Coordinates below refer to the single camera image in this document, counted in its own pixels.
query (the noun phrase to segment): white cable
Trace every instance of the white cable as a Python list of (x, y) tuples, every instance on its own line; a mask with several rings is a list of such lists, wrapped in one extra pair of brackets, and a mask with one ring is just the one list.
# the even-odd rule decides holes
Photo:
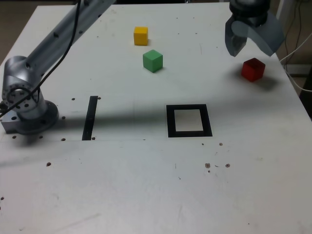
[(312, 90), (308, 90), (308, 89), (303, 89), (301, 88), (295, 81), (294, 79), (292, 78), (292, 76), (285, 70), (286, 74), (289, 76), (290, 80), (295, 84), (295, 86), (297, 86), (299, 89), (301, 89), (302, 91), (305, 91), (305, 92), (310, 92), (312, 93)]
[(301, 45), (298, 46), (297, 49), (295, 49), (294, 51), (292, 51), (292, 52), (291, 52), (289, 55), (287, 55), (286, 57), (282, 58), (282, 59), (280, 60), (280, 62), (283, 61), (283, 60), (284, 60), (285, 58), (287, 58), (288, 56), (292, 55), (292, 54), (293, 54), (294, 52), (296, 52), (297, 50), (299, 50), (299, 48), (300, 48), (301, 46), (303, 46), (304, 43), (306, 43), (306, 41), (310, 38), (310, 36), (312, 36), (312, 33), (304, 40), (304, 42), (302, 42)]

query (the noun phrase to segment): yellow cube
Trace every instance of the yellow cube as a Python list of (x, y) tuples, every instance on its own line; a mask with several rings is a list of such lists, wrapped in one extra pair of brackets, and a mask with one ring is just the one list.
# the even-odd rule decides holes
[(135, 45), (147, 45), (148, 43), (147, 27), (135, 27), (133, 35), (135, 39)]

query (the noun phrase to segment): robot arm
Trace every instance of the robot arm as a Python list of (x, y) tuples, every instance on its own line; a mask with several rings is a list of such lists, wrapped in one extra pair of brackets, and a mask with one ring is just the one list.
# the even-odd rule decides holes
[(270, 0), (230, 0), (232, 16), (225, 24), (225, 44), (232, 56), (245, 46), (247, 38), (268, 56), (274, 54), (284, 41), (281, 25), (268, 12)]
[[(80, 0), (77, 31), (73, 43), (103, 14), (115, 0)], [(42, 132), (58, 119), (55, 104), (46, 101), (42, 92), (29, 95), (44, 73), (65, 53), (73, 36), (76, 5), (28, 56), (15, 56), (5, 63), (2, 99), (10, 108), (28, 98), (2, 118), (6, 133), (23, 135)]]
[[(35, 134), (58, 120), (56, 105), (44, 100), (37, 86), (44, 81), (41, 81), (44, 73), (66, 52), (69, 43), (78, 40), (114, 2), (80, 0), (28, 57), (8, 59), (4, 67), (2, 99), (12, 110), (0, 114), (0, 117), (5, 115), (1, 123), (6, 133)], [(230, 55), (236, 56), (247, 38), (269, 56), (279, 48), (284, 36), (277, 19), (268, 13), (269, 6), (270, 0), (230, 1), (233, 15), (225, 25), (225, 43)]]

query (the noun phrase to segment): red cube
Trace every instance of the red cube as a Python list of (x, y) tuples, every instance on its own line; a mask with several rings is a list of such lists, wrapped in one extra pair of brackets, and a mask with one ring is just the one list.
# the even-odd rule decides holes
[(264, 69), (265, 64), (263, 62), (260, 62), (256, 58), (252, 58), (251, 60), (244, 62), (242, 76), (250, 82), (254, 82), (263, 77)]

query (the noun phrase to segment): black square frame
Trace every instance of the black square frame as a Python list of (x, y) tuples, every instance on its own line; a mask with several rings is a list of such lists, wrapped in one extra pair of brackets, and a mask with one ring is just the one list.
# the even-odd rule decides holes
[[(212, 137), (206, 104), (167, 105), (168, 137)], [(175, 110), (199, 110), (203, 131), (176, 131)]]

